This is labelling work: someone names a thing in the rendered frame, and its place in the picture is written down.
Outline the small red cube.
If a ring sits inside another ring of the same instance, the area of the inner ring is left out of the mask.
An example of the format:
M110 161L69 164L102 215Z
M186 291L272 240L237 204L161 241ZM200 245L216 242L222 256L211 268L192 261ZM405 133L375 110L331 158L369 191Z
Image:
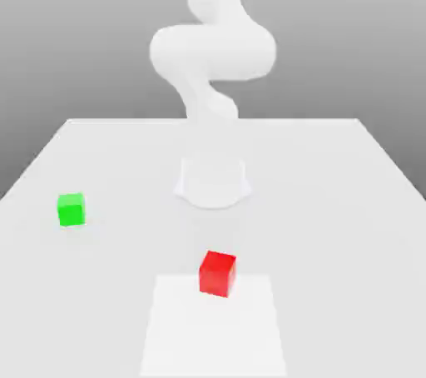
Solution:
M200 292L228 297L234 284L236 256L208 251L199 268Z

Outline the small green cube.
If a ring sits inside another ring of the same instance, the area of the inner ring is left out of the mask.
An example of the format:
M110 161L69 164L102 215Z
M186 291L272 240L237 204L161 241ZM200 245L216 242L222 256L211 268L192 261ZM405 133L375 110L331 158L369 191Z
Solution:
M57 199L57 214L61 226L86 223L86 204L82 192L61 194Z

